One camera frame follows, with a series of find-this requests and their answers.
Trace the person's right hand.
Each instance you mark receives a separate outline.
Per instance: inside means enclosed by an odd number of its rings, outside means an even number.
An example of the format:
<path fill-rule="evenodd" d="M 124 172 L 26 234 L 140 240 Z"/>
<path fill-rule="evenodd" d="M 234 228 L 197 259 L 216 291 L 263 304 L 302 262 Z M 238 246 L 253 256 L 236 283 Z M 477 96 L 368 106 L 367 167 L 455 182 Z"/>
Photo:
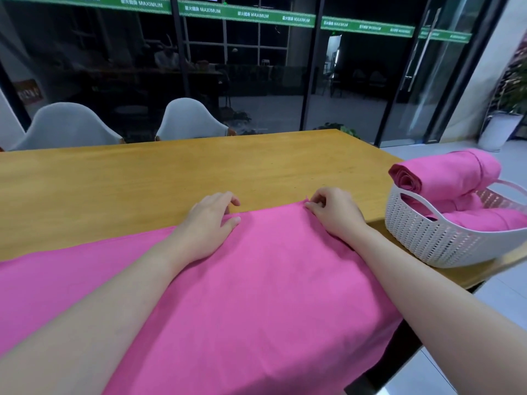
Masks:
<path fill-rule="evenodd" d="M 330 210 L 328 221 L 320 221 L 325 230 L 354 247 L 368 231 L 362 212 L 349 192 L 338 187 L 321 187 L 308 200 L 325 202 Z"/>

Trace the white plant pot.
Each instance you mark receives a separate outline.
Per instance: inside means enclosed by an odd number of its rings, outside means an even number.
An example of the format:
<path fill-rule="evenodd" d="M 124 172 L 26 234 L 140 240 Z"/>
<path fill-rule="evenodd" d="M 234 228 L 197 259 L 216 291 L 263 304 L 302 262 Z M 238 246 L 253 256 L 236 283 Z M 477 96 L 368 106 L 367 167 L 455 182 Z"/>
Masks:
<path fill-rule="evenodd" d="M 478 138 L 478 148 L 492 153 L 499 152 L 522 119 L 523 114 L 517 112 L 493 112 Z"/>

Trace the person's left forearm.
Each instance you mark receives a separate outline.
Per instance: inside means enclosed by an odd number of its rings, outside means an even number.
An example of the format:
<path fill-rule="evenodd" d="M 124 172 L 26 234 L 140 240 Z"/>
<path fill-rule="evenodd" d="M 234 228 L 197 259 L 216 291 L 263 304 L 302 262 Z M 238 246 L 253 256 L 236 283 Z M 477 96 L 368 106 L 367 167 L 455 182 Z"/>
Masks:
<path fill-rule="evenodd" d="M 0 395 L 101 395 L 173 279 L 211 254 L 170 236 L 0 359 Z"/>

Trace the white shell chair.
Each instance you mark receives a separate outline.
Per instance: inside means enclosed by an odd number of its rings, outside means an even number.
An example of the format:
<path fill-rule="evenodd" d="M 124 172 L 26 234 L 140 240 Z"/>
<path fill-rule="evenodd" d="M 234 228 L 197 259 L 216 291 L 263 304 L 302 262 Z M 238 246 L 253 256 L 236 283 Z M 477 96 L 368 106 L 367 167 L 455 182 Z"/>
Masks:
<path fill-rule="evenodd" d="M 155 141 L 226 137 L 228 126 L 193 98 L 178 98 L 166 106 Z"/>
<path fill-rule="evenodd" d="M 125 141 L 90 108 L 59 102 L 40 108 L 25 133 L 8 151 L 119 145 Z"/>

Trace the low green leafy plant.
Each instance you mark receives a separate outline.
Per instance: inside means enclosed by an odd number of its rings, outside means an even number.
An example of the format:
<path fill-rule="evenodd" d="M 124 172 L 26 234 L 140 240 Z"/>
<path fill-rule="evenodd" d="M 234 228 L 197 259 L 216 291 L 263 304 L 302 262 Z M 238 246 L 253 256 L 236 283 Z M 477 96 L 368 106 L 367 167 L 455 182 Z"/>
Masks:
<path fill-rule="evenodd" d="M 348 135 L 350 135 L 350 136 L 352 136 L 354 138 L 360 139 L 360 137 L 358 136 L 357 132 L 353 128 L 349 128 L 346 125 L 340 124 L 340 123 L 326 122 L 323 125 L 315 127 L 313 130 L 314 131 L 321 131 L 321 130 L 329 130 L 329 129 L 335 129 L 335 130 L 338 130 L 339 132 L 343 132 L 343 133 L 348 134 Z"/>

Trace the person's right forearm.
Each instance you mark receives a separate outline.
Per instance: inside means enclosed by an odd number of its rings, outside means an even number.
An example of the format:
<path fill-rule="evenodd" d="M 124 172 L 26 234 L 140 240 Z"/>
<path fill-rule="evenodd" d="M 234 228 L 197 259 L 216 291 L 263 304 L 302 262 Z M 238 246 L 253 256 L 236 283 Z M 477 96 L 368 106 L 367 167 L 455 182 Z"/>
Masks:
<path fill-rule="evenodd" d="M 527 395 L 527 331 L 369 226 L 341 238 L 459 395 Z"/>

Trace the folded pink cloth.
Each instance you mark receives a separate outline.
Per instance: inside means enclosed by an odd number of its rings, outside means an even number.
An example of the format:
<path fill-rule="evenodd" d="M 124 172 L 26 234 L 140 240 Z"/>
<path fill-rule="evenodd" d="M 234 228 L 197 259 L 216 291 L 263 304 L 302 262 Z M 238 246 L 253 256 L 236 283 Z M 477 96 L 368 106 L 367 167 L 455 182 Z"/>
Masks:
<path fill-rule="evenodd" d="M 456 211 L 444 213 L 443 217 L 460 227 L 479 232 L 504 232 L 527 228 L 527 214 L 510 208 Z"/>

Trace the green glass banner strip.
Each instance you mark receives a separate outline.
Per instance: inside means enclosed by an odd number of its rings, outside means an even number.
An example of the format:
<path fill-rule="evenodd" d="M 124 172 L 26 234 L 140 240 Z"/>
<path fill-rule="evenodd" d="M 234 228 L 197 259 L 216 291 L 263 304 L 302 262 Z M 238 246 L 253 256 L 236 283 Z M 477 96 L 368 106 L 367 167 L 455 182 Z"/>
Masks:
<path fill-rule="evenodd" d="M 402 38 L 412 38 L 415 31 L 413 26 L 329 16 L 322 17 L 320 28 L 331 32 L 351 32 Z"/>
<path fill-rule="evenodd" d="M 171 0 L 74 0 L 85 6 L 128 12 L 171 15 Z"/>
<path fill-rule="evenodd" d="M 468 44 L 471 40 L 472 33 L 455 32 L 443 29 L 433 29 L 430 33 L 431 27 L 423 27 L 419 33 L 419 39 L 430 39 L 437 41 L 448 41 L 451 43 Z"/>
<path fill-rule="evenodd" d="M 240 21 L 258 24 L 313 28 L 316 15 L 259 7 L 218 4 L 207 1 L 178 0 L 183 17 Z"/>

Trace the tall green potted plant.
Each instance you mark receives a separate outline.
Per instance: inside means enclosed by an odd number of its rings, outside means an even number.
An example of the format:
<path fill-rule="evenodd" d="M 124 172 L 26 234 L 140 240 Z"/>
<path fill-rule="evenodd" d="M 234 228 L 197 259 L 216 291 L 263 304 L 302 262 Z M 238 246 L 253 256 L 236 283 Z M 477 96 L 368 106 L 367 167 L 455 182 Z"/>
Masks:
<path fill-rule="evenodd" d="M 527 113 L 527 43 L 520 46 L 500 78 L 490 111 Z"/>

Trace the person's left hand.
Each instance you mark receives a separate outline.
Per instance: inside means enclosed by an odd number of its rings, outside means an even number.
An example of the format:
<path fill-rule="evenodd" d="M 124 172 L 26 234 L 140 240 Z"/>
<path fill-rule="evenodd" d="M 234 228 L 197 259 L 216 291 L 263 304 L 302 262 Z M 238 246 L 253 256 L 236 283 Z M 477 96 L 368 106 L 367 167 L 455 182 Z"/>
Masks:
<path fill-rule="evenodd" d="M 232 192 L 208 195 L 188 213 L 171 235 L 178 255 L 188 263 L 209 257 L 226 239 L 221 239 L 221 225 L 229 219 L 231 205 L 240 206 Z"/>

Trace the small rolled pink cloth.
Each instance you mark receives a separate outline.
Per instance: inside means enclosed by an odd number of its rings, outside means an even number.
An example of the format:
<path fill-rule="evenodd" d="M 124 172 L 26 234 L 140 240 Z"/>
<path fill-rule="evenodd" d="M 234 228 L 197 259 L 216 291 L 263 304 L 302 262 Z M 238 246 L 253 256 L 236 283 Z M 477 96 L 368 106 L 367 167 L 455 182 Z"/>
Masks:
<path fill-rule="evenodd" d="M 420 213 L 421 215 L 433 215 L 432 211 L 420 201 L 404 194 L 401 195 L 401 199 L 405 203 L 407 203 L 413 210 Z M 484 208 L 483 202 L 476 193 L 466 194 L 460 197 L 456 197 L 454 199 L 443 199 L 429 202 L 441 214 L 451 212 L 473 211 Z"/>

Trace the white perforated plastic basket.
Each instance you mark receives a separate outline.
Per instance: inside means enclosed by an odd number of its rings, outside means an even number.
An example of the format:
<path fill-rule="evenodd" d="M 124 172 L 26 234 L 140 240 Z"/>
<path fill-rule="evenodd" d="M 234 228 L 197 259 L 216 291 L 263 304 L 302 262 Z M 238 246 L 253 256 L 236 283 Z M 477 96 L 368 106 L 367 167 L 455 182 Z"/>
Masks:
<path fill-rule="evenodd" d="M 527 241 L 527 227 L 471 230 L 449 221 L 424 197 L 392 185 L 385 210 L 387 231 L 422 262 L 442 269 L 503 256 Z"/>

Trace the large rolled pink cloth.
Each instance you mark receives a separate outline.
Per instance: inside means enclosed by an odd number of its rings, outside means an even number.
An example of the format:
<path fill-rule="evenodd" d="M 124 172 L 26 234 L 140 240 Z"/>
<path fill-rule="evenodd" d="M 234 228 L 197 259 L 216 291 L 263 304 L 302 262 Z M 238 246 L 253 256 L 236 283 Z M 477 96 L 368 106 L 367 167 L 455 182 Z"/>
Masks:
<path fill-rule="evenodd" d="M 428 201 L 456 199 L 495 183 L 502 165 L 491 154 L 469 148 L 405 160 L 388 171 L 394 184 Z"/>

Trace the red sign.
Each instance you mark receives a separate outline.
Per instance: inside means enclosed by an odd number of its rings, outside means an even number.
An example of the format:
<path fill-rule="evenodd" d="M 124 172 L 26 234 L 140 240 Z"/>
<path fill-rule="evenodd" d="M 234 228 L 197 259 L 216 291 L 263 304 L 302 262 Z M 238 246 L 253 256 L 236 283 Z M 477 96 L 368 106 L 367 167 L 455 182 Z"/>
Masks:
<path fill-rule="evenodd" d="M 14 81 L 13 86 L 24 106 L 44 100 L 43 93 L 35 79 Z"/>

